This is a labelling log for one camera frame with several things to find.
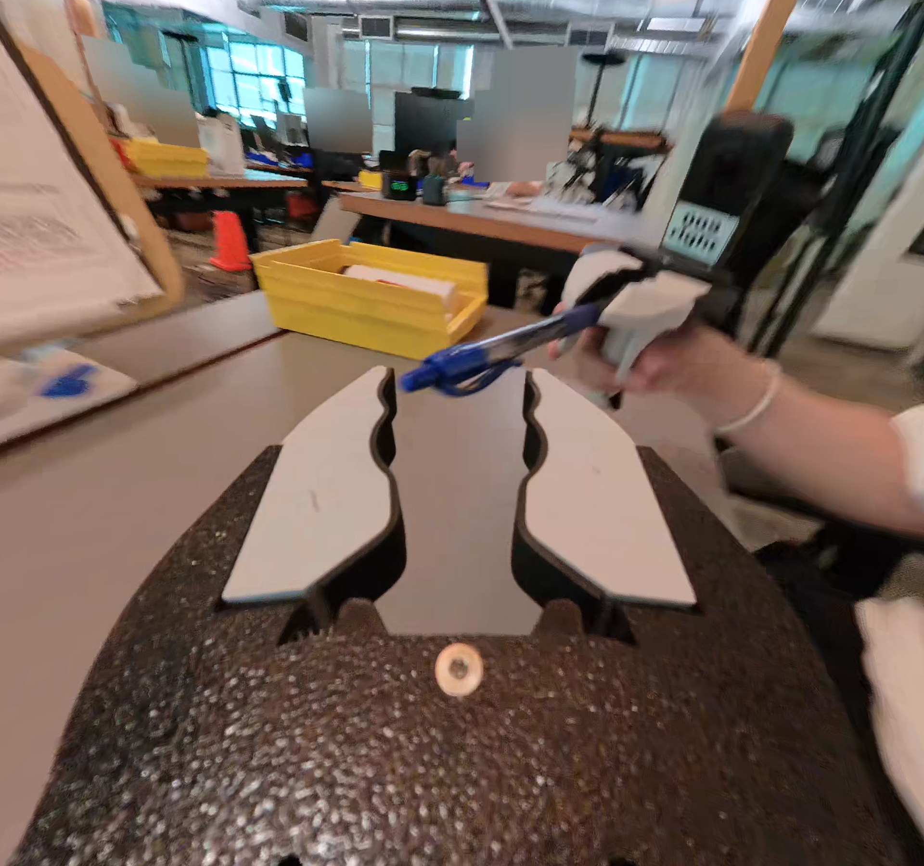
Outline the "black television screen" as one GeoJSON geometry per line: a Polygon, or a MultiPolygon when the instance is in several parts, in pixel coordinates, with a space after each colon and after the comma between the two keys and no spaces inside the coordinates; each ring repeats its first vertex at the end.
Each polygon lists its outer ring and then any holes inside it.
{"type": "Polygon", "coordinates": [[[470,117],[471,101],[395,93],[394,151],[408,157],[414,150],[448,155],[456,143],[456,124],[470,117]]]}

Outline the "blue clip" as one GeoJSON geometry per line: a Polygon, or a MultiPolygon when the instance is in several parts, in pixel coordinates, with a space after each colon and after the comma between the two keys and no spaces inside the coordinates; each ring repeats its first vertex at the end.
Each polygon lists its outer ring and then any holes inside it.
{"type": "Polygon", "coordinates": [[[70,365],[45,382],[38,391],[38,396],[48,400],[84,397],[93,390],[97,374],[98,367],[92,364],[70,365]]]}

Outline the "instruction sheet board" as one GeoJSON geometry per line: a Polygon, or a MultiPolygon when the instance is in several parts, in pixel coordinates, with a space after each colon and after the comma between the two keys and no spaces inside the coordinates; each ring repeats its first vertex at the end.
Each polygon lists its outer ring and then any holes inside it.
{"type": "Polygon", "coordinates": [[[1,40],[2,353],[175,309],[179,262],[91,103],[5,25],[1,40]]]}

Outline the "blue ballpoint pen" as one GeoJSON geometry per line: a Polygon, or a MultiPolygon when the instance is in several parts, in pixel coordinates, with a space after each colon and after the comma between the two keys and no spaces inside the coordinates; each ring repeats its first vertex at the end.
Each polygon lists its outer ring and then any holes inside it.
{"type": "Polygon", "coordinates": [[[530,326],[435,352],[402,375],[398,385],[406,393],[433,389],[450,398],[477,394],[521,365],[529,352],[595,326],[608,302],[569,308],[530,326]]]}

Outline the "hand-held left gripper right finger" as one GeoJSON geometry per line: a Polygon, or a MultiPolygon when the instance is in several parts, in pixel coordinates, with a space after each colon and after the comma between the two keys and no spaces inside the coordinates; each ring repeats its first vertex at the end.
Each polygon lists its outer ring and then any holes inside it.
{"type": "Polygon", "coordinates": [[[571,602],[588,633],[629,633],[626,606],[692,610],[697,596],[629,434],[547,370],[524,385],[526,475],[513,577],[538,606],[571,602]]]}

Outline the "orange traffic cone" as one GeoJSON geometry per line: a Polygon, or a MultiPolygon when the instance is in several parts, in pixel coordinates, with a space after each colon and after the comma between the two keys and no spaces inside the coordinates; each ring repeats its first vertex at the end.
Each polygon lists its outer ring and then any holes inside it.
{"type": "Polygon", "coordinates": [[[230,274],[253,273],[248,236],[239,215],[232,211],[212,213],[214,251],[210,266],[230,274]]]}

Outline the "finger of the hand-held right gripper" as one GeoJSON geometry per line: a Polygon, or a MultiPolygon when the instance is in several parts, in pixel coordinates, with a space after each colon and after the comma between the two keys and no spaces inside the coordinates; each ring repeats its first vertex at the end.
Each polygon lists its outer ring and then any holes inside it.
{"type": "Polygon", "coordinates": [[[709,292],[709,283],[674,272],[629,283],[597,321],[605,329],[603,359],[616,369],[631,369],[653,341],[680,328],[709,292]]]}
{"type": "Polygon", "coordinates": [[[567,276],[562,293],[564,321],[600,321],[604,310],[630,283],[643,279],[643,261],[606,249],[583,254],[567,276]]]}

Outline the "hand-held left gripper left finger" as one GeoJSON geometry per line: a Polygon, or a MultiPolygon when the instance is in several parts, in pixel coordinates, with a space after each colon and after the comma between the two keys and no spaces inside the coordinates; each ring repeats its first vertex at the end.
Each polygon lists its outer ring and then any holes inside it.
{"type": "Polygon", "coordinates": [[[315,618],[375,602],[406,568],[392,464],[396,374],[374,366],[284,438],[220,600],[224,607],[314,602],[315,618]]]}

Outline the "white cylinder with black cap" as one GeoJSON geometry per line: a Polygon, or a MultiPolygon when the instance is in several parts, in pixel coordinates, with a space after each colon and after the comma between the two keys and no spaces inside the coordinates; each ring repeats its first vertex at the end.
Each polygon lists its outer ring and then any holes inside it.
{"type": "Polygon", "coordinates": [[[363,264],[343,267],[340,274],[355,280],[389,285],[403,290],[432,295],[441,303],[446,317],[454,315],[460,310],[460,296],[456,283],[449,280],[439,280],[363,264]]]}

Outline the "yellow plastic bin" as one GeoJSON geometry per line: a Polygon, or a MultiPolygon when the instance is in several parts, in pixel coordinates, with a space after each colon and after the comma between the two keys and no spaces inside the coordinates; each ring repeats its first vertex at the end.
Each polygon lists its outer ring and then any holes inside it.
{"type": "Polygon", "coordinates": [[[277,328],[410,360],[464,341],[488,306],[489,268],[477,261],[329,239],[251,263],[277,328]],[[452,281],[460,310],[446,317],[432,295],[340,274],[353,264],[452,281]]]}
{"type": "Polygon", "coordinates": [[[113,145],[130,172],[152,179],[202,179],[210,158],[200,147],[164,144],[145,139],[115,139],[113,145]]]}

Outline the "white stand base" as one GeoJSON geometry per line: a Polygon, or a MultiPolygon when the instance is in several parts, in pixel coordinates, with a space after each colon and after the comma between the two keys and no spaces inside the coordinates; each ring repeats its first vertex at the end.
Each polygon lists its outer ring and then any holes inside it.
{"type": "Polygon", "coordinates": [[[5,444],[96,410],[128,396],[138,387],[138,381],[128,375],[58,346],[35,348],[13,359],[3,357],[1,442],[5,444]],[[38,396],[45,382],[68,366],[79,363],[98,367],[93,390],[88,395],[64,400],[38,396]]]}

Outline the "person's right forearm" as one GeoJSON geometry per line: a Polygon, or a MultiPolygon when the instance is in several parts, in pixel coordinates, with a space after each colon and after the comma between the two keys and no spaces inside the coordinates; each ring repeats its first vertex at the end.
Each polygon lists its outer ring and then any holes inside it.
{"type": "Polygon", "coordinates": [[[732,439],[806,502],[852,522],[922,536],[922,405],[893,415],[785,378],[732,439]]]}

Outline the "person's right hand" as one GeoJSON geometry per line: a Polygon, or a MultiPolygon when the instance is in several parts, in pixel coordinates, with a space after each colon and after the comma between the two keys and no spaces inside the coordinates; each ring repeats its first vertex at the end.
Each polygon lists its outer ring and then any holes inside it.
{"type": "Polygon", "coordinates": [[[699,324],[653,341],[627,373],[601,354],[605,330],[581,332],[574,344],[581,380],[606,396],[668,395],[687,404],[720,437],[760,419],[777,398],[783,377],[715,329],[699,324]]]}

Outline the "grey desk with wooden edge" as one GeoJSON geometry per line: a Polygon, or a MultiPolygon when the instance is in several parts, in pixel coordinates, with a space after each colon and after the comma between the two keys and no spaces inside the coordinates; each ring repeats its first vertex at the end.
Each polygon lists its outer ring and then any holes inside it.
{"type": "Polygon", "coordinates": [[[605,213],[595,221],[552,217],[531,211],[481,207],[481,202],[464,200],[443,206],[394,201],[373,192],[342,191],[341,208],[368,216],[525,244],[577,255],[592,242],[628,244],[654,250],[663,227],[627,213],[605,213]]]}

